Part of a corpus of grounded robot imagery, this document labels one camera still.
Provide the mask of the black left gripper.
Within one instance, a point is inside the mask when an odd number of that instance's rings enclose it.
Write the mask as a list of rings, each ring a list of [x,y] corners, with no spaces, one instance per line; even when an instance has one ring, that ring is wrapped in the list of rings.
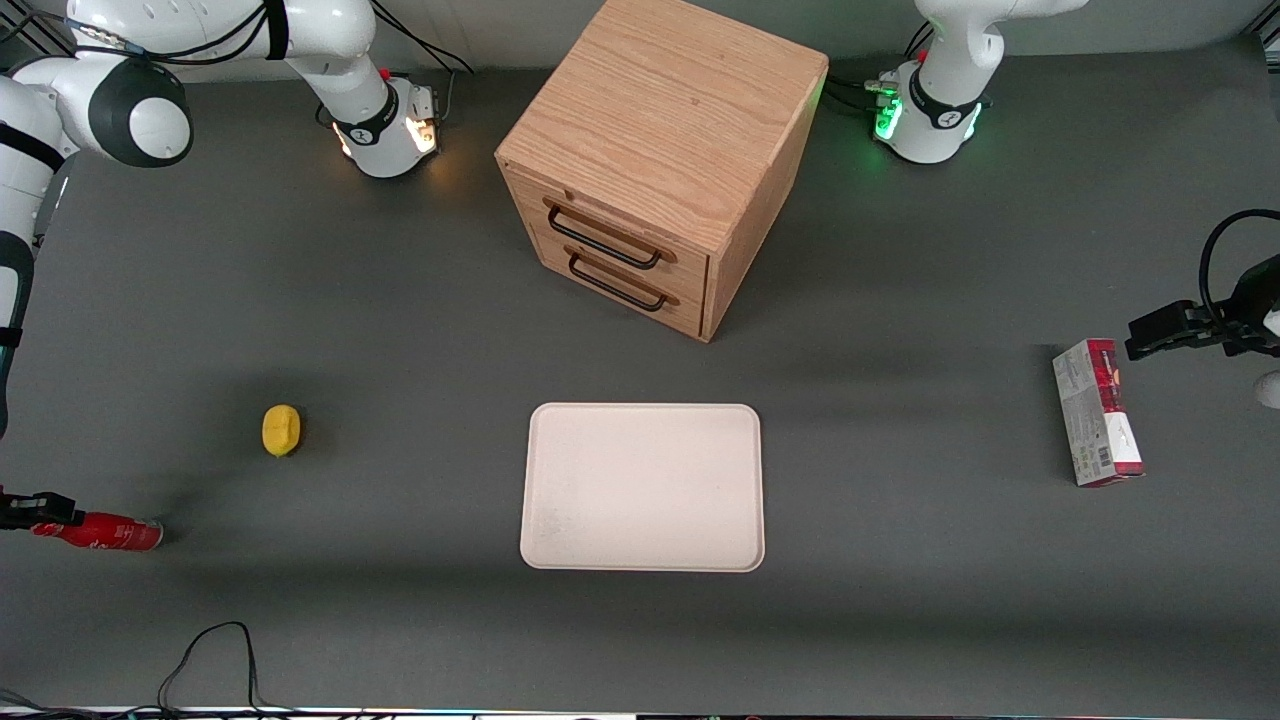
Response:
[[[1271,256],[1242,274],[1231,295],[1215,304],[1225,327],[1220,331],[1204,306],[1179,300],[1128,324],[1126,356],[1137,363],[1153,354],[1178,347],[1222,345],[1226,357],[1243,354],[1279,356],[1279,255]]]

